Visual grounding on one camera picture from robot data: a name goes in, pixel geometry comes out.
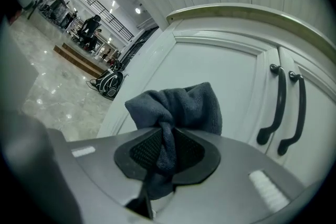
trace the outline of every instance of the black cabinet handle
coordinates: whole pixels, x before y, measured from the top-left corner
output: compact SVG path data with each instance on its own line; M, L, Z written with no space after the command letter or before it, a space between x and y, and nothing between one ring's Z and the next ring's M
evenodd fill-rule
M304 120L306 118L306 85L304 84L303 76L301 76L300 74L296 75L293 71L289 71L289 79L294 83L299 81L300 98L299 98L298 124L296 125L295 134L292 138L283 139L280 141L278 147L278 154L280 156L285 155L290 145L299 141L302 134L303 126L305 124Z
M279 76L277 107L275 110L274 121L272 125L270 127L262 128L259 130L257 136L257 142L259 145L265 145L268 142L271 134L279 128L286 105L285 71L281 66L276 66L275 64L270 65L270 70L273 74Z

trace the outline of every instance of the marble floor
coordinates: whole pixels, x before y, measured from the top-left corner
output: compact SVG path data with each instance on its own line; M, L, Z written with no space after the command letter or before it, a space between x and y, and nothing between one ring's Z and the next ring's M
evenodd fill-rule
M112 101L91 90L93 77L53 51L51 41L24 16L11 25L13 37L39 75L22 107L67 141L95 138Z

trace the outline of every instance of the wooden platform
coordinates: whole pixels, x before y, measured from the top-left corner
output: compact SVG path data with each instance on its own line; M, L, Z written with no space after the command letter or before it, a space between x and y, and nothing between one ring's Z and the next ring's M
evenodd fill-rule
M54 51L95 78L99 77L104 72L102 68L90 62L88 59L67 46L65 43L62 45L62 47L55 46Z

